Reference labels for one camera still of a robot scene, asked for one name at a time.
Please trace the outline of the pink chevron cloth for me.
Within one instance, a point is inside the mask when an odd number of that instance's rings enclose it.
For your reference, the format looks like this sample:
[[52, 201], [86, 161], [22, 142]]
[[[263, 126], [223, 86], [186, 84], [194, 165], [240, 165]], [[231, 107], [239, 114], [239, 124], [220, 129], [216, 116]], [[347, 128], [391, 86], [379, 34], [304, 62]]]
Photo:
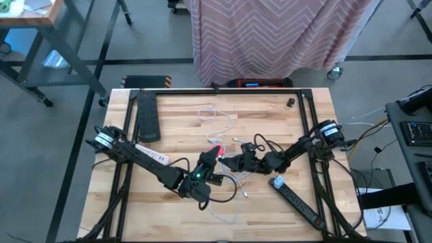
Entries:
[[331, 70], [380, 0], [186, 0], [203, 86]]

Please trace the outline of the black curved device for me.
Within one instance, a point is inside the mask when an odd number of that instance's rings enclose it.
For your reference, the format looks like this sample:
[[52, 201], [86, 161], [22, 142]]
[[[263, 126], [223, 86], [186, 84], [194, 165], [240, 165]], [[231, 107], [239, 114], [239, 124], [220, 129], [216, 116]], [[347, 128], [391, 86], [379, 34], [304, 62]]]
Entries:
[[432, 113], [432, 88], [420, 90], [418, 93], [413, 94], [404, 99], [397, 101], [400, 109], [408, 115], [412, 115], [415, 111], [426, 107]]

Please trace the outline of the metal wheeled rack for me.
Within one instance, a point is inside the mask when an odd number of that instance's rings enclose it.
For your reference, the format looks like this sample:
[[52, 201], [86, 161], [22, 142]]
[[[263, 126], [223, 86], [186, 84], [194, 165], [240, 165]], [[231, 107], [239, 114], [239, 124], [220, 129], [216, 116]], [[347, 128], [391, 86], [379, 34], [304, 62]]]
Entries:
[[381, 7], [382, 3], [385, 0], [371, 0], [368, 7], [364, 11], [361, 19], [359, 20], [356, 28], [354, 29], [351, 37], [348, 39], [347, 43], [344, 45], [344, 48], [342, 49], [337, 61], [335, 62], [333, 68], [327, 72], [327, 78], [329, 80], [337, 80], [339, 79], [344, 69], [340, 67], [341, 62], [348, 60], [348, 54], [351, 50], [351, 48], [354, 46], [356, 39], [360, 36], [361, 32], [364, 30], [368, 22], [371, 20], [371, 18], [375, 15], [377, 10]]

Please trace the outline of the grey desk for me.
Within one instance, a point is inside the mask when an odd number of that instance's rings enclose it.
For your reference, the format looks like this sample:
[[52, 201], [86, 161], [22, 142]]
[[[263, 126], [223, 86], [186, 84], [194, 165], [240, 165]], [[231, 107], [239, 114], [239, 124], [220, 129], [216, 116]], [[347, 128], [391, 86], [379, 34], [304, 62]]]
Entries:
[[432, 123], [432, 113], [423, 107], [408, 115], [397, 103], [386, 104], [385, 110], [398, 143], [392, 166], [398, 197], [406, 206], [417, 242], [432, 243], [432, 194], [417, 167], [420, 161], [432, 162], [432, 147], [408, 146], [400, 127], [402, 121]]

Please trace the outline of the white power strip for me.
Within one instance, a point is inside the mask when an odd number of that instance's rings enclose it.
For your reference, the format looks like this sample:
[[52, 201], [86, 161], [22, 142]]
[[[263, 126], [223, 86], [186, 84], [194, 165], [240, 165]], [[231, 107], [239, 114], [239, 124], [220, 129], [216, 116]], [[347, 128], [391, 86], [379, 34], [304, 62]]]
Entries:
[[142, 153], [148, 155], [150, 158], [158, 161], [159, 163], [163, 165], [168, 165], [170, 162], [170, 159], [167, 155], [158, 153], [157, 151], [154, 151], [150, 148], [146, 148], [145, 146], [136, 144], [135, 147], [140, 150]]

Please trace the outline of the white paper sheet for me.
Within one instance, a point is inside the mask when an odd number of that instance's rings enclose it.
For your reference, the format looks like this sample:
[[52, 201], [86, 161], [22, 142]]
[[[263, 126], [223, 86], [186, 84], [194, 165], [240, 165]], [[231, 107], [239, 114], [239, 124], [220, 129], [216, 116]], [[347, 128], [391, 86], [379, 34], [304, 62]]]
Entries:
[[363, 221], [366, 230], [369, 231], [411, 230], [411, 226], [402, 205], [364, 209]]

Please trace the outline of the wooden side table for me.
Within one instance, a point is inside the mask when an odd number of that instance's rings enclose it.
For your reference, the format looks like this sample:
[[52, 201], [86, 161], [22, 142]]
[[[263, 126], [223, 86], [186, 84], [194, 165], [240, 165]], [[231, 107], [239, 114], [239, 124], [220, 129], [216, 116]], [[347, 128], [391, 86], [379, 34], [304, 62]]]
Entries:
[[[48, 86], [88, 86], [99, 95], [99, 105], [109, 102], [109, 93], [99, 81], [112, 32], [105, 35], [95, 70], [90, 71], [78, 52], [95, 0], [88, 0], [86, 13], [78, 0], [13, 0], [10, 10], [0, 12], [0, 76], [47, 107], [53, 102], [41, 92]], [[5, 61], [12, 47], [6, 42], [11, 30], [35, 29], [23, 61]]]

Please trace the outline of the black aluminium table frame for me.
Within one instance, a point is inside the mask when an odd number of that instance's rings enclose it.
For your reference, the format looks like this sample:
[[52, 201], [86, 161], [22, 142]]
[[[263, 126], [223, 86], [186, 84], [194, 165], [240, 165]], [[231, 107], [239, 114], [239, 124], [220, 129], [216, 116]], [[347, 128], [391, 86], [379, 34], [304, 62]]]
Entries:
[[[313, 126], [335, 119], [326, 88], [212, 88], [156, 91], [161, 139], [150, 147], [168, 155], [176, 167], [194, 169], [199, 155], [212, 149], [206, 139], [223, 132], [227, 153], [240, 151], [240, 141], [255, 134], [283, 147], [294, 144]], [[296, 99], [288, 107], [289, 98]], [[241, 182], [225, 178], [211, 185], [204, 210], [192, 198], [181, 198], [155, 175], [133, 164], [110, 162], [96, 167], [82, 218], [92, 222], [112, 200], [119, 203], [105, 234], [116, 242], [316, 242], [360, 243], [364, 227], [350, 237], [338, 223], [352, 225], [360, 215], [345, 154], [329, 171], [318, 174], [311, 154], [293, 161], [285, 183], [325, 222], [316, 230], [273, 187], [272, 175], [250, 174]]]

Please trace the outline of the wide black power strip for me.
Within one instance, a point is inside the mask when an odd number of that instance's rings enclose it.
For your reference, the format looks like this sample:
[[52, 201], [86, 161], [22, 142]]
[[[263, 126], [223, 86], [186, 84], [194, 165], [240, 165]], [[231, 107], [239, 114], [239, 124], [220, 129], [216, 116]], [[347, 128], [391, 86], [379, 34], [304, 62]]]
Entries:
[[141, 90], [136, 95], [138, 101], [138, 131], [141, 142], [157, 142], [161, 139], [156, 94]]

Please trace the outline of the black keyboard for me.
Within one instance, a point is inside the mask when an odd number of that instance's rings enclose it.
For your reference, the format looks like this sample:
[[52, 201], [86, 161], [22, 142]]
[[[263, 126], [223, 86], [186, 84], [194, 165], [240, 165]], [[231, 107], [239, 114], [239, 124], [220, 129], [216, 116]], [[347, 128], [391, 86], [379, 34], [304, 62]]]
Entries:
[[432, 194], [432, 162], [420, 161], [417, 163], [417, 167], [423, 177], [426, 187]]

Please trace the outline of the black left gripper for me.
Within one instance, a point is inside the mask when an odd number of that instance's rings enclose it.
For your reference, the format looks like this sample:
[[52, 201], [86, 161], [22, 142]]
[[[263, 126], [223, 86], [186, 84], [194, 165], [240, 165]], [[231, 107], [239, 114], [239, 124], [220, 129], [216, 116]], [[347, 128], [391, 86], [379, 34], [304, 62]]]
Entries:
[[219, 152], [219, 147], [213, 147], [210, 151], [200, 154], [199, 163], [183, 179], [178, 188], [181, 198], [192, 198], [199, 203], [209, 201], [211, 193], [209, 184], [220, 186], [223, 182], [222, 175], [213, 173]]

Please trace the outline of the black stand leg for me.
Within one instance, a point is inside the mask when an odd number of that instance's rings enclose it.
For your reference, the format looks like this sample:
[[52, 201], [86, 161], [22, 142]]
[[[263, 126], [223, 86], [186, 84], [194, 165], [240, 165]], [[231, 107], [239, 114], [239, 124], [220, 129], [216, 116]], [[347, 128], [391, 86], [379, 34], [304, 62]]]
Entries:
[[432, 38], [432, 31], [421, 15], [422, 10], [424, 10], [432, 0], [407, 0], [407, 2], [412, 9], [410, 19], [416, 18], [427, 37]]
[[130, 17], [130, 12], [129, 12], [129, 10], [128, 10], [128, 6], [126, 5], [125, 0], [116, 0], [116, 1], [117, 1], [117, 3], [119, 4], [121, 10], [122, 10], [123, 13], [124, 13], [124, 16], [125, 16], [125, 19], [126, 19], [127, 24], [128, 24], [129, 26], [131, 26], [131, 25], [132, 25], [132, 19], [131, 19], [131, 17]]

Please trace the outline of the black keypad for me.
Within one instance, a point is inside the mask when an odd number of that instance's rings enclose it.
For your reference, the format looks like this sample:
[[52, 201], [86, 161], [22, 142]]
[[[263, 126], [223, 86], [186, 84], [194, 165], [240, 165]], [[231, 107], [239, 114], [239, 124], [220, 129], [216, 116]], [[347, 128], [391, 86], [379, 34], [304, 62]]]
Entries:
[[402, 135], [408, 146], [432, 147], [432, 123], [401, 121]]

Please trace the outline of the red black toolbox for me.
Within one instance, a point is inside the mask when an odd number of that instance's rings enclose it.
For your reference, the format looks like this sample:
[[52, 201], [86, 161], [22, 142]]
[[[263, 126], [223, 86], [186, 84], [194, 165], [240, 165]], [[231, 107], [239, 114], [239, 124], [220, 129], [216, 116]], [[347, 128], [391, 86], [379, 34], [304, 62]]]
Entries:
[[294, 83], [289, 78], [276, 79], [235, 79], [225, 84], [230, 88], [293, 88]]

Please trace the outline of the black box yellow stripes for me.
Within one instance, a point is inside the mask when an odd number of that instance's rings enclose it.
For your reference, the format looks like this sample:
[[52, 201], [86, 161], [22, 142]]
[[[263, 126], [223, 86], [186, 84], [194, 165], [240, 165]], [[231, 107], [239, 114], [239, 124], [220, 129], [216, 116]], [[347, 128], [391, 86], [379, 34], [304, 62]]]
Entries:
[[171, 88], [170, 76], [124, 76], [121, 88]]

